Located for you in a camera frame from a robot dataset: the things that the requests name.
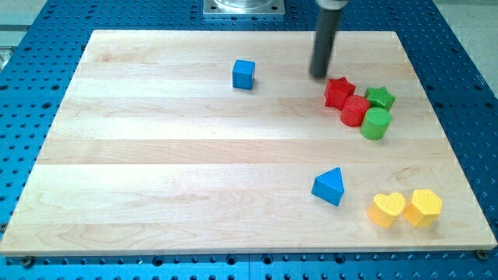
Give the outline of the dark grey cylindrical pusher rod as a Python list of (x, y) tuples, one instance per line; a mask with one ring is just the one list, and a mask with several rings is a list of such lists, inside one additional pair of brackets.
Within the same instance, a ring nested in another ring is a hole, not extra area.
[(347, 0), (317, 0), (319, 12), (314, 36), (314, 46), (310, 62), (310, 74), (316, 79), (328, 74), (335, 35), (338, 31), (342, 10)]

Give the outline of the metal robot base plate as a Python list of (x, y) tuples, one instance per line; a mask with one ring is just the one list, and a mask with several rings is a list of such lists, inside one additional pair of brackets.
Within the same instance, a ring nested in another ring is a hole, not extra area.
[(284, 0), (204, 0), (203, 14), (224, 15), (284, 15)]

